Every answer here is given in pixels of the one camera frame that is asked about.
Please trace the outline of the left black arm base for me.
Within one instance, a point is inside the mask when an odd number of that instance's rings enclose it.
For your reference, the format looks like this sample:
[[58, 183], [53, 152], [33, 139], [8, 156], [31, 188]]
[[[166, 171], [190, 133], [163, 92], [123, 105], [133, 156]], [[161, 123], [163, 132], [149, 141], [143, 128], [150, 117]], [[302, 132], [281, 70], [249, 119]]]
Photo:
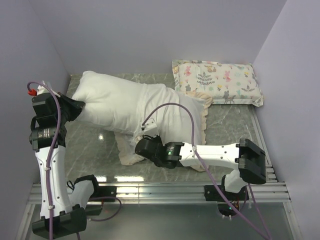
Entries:
[[[99, 186], [97, 189], [97, 192], [94, 193], [90, 198], [86, 205], [85, 212], [87, 217], [91, 216], [99, 216], [103, 210], [104, 203], [114, 203], [116, 200], [114, 197], [116, 197], [117, 194], [117, 187], [114, 185], [103, 185]], [[101, 199], [101, 200], [93, 200], [96, 198], [105, 198], [109, 197], [108, 199]]]

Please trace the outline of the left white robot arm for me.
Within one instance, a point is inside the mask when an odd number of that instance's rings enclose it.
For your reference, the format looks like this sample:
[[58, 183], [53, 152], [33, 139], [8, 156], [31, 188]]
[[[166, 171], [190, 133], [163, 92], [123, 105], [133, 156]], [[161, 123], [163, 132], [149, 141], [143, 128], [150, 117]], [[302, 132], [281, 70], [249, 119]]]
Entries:
[[34, 96], [29, 142], [37, 159], [41, 182], [40, 219], [32, 224], [32, 232], [47, 240], [78, 234], [87, 227], [86, 206], [96, 201], [101, 189], [94, 175], [77, 178], [68, 193], [65, 175], [65, 124], [74, 121], [85, 103], [61, 94]]

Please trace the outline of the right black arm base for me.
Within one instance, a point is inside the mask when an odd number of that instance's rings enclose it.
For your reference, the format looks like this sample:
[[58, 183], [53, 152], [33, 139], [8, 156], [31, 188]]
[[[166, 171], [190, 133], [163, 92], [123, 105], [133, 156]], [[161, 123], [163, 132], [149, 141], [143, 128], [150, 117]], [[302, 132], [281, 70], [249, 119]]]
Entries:
[[[230, 204], [233, 205], [233, 207], [239, 212], [241, 212], [249, 200], [247, 188], [244, 186], [239, 193], [233, 193], [224, 191], [221, 185], [218, 185], [218, 187]], [[217, 209], [222, 217], [228, 217], [232, 219], [238, 215], [233, 208], [227, 204], [214, 185], [204, 186], [204, 197], [207, 202], [217, 202]]]

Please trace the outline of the white pillow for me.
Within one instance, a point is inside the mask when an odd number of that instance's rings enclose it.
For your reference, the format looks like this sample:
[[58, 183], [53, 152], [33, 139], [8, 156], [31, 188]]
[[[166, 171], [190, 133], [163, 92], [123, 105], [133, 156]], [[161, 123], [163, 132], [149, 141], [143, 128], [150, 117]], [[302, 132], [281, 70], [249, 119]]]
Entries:
[[71, 97], [85, 103], [76, 120], [108, 131], [133, 135], [142, 123], [148, 87], [145, 83], [85, 71]]

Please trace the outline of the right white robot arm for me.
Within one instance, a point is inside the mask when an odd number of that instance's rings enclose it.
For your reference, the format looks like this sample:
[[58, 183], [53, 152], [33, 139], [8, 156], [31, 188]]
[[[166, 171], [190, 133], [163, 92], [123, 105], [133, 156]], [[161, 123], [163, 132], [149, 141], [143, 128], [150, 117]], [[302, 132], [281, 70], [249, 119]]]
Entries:
[[221, 181], [220, 194], [233, 199], [246, 184], [263, 185], [266, 177], [266, 153], [249, 139], [229, 145], [196, 145], [186, 142], [162, 143], [159, 136], [144, 136], [135, 153], [157, 167], [216, 166], [231, 169]]

